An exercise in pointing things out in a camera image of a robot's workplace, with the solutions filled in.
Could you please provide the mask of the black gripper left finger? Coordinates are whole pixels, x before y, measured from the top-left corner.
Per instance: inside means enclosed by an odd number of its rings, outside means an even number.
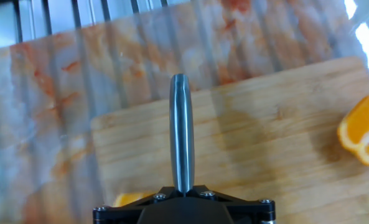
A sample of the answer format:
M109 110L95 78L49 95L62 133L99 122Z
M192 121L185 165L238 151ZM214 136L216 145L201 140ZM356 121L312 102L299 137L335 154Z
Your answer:
M162 187L158 192L121 193L112 206L93 209L93 224L138 223L147 207L179 196L174 187Z

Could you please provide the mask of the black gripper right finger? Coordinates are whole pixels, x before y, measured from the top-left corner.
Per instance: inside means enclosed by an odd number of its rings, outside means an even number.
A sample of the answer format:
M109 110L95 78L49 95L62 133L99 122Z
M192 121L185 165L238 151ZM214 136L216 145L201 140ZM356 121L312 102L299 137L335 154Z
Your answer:
M243 200L220 192L212 191L205 185L197 185L194 193L202 198L222 205L233 223L276 224L275 201L262 198L259 200Z

